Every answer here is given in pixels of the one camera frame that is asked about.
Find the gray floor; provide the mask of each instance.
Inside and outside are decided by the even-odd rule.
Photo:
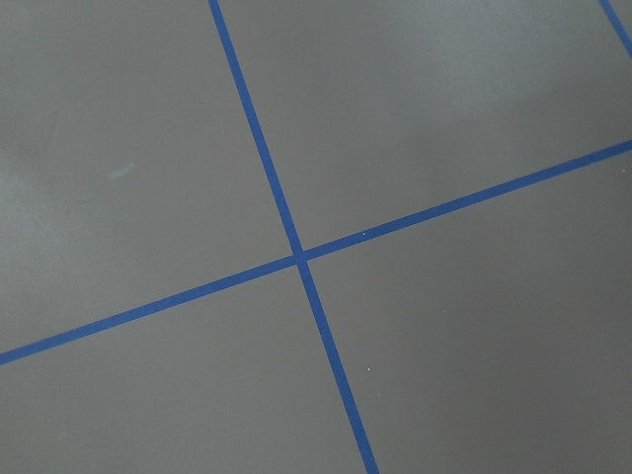
[[[306,249],[632,138],[596,0],[222,9]],[[0,354],[291,254],[204,1],[5,0],[0,64]],[[310,262],[380,472],[629,471],[631,180]],[[0,386],[2,473],[366,472],[296,268]]]

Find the gray tile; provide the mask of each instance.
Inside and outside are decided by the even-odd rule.
[[[203,2],[0,5],[0,352],[289,253]]]
[[[630,138],[597,2],[224,2],[306,246]]]
[[[382,472],[632,464],[632,155],[311,263]]]
[[[6,474],[363,472],[295,270],[0,377]]]

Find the floor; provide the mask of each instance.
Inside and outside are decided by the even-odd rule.
[[[0,472],[629,472],[632,2],[0,26]]]

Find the gray surface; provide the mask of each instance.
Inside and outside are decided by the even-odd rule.
[[[0,373],[3,473],[363,471],[295,270]]]
[[[207,5],[0,19],[0,351],[288,255]]]
[[[628,154],[312,262],[381,472],[629,471],[631,180]]]
[[[632,138],[596,1],[222,7],[305,247]],[[205,1],[4,1],[0,64],[0,352],[289,254]],[[382,473],[629,471],[631,179],[310,264]],[[363,472],[295,270],[0,384],[3,474]]]
[[[593,0],[225,3],[306,246],[630,135]]]

